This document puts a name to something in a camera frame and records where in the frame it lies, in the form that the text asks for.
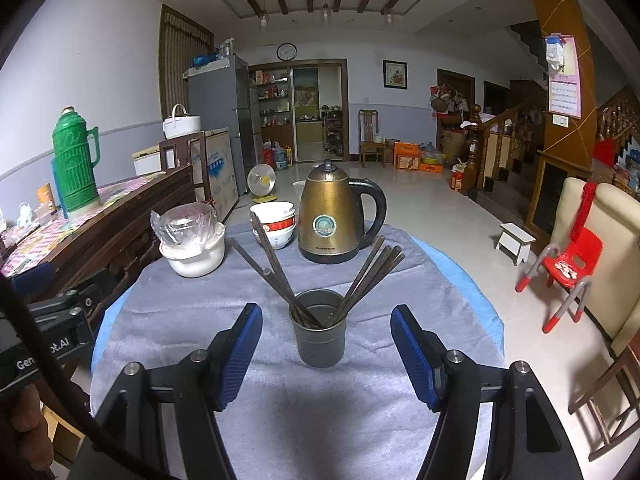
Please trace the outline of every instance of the flower painting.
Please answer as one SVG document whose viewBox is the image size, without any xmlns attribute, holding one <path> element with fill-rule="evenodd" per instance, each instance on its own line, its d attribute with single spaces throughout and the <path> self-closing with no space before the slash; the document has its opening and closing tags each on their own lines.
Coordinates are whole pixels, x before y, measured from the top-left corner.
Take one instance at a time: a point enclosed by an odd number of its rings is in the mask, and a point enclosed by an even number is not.
<svg viewBox="0 0 640 480">
<path fill-rule="evenodd" d="M 406 90 L 406 63 L 384 59 L 385 87 Z"/>
</svg>

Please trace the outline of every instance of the round sticker on kettle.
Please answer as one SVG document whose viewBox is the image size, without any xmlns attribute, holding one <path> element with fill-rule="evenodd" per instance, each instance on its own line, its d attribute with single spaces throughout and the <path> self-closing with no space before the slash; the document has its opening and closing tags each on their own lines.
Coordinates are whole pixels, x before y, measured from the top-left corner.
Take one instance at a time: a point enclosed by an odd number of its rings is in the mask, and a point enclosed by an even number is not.
<svg viewBox="0 0 640 480">
<path fill-rule="evenodd" d="M 318 236 L 327 238 L 335 233 L 335 219 L 329 215 L 319 215 L 314 219 L 314 231 Z"/>
</svg>

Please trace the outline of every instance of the gold kettle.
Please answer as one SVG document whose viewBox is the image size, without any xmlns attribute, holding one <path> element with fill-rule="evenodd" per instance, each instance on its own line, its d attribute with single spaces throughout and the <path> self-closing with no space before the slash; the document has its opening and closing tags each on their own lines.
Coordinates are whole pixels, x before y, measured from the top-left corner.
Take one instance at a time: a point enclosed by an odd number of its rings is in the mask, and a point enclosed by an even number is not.
<svg viewBox="0 0 640 480">
<path fill-rule="evenodd" d="M 376 218 L 364 231 L 362 195 L 376 202 Z M 386 216 L 386 198 L 368 178 L 349 178 L 330 160 L 313 168 L 300 199 L 298 245 L 302 255 L 318 264 L 351 260 L 371 243 Z"/>
</svg>

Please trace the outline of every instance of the finger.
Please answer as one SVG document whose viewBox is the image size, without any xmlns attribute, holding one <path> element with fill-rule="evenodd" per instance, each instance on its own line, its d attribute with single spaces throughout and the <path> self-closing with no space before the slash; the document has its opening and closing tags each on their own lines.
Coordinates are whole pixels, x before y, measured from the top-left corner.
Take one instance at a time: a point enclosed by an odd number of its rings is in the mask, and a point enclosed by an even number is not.
<svg viewBox="0 0 640 480">
<path fill-rule="evenodd" d="M 11 423 L 15 431 L 24 433 L 35 428 L 41 419 L 38 390 L 33 384 L 28 384 L 12 409 Z"/>
<path fill-rule="evenodd" d="M 18 444 L 18 451 L 31 467 L 42 471 L 53 462 L 53 444 L 47 434 L 47 421 L 42 418 L 40 423 L 28 433 L 25 433 Z"/>
</svg>

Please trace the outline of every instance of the checkered tablecloth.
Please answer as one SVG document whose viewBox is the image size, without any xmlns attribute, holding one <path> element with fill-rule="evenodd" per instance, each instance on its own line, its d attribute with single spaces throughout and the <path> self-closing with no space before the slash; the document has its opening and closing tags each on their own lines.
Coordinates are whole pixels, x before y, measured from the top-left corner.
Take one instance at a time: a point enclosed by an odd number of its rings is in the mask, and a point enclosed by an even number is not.
<svg viewBox="0 0 640 480">
<path fill-rule="evenodd" d="M 35 267 L 65 238 L 77 231 L 82 224 L 100 214 L 121 198 L 151 182 L 160 174 L 144 175 L 118 184 L 109 184 L 101 187 L 98 189 L 98 193 L 100 194 L 102 205 L 73 221 L 64 218 L 62 214 L 58 213 L 49 224 L 36 229 L 20 242 L 16 250 L 7 258 L 1 272 L 9 278 Z"/>
</svg>

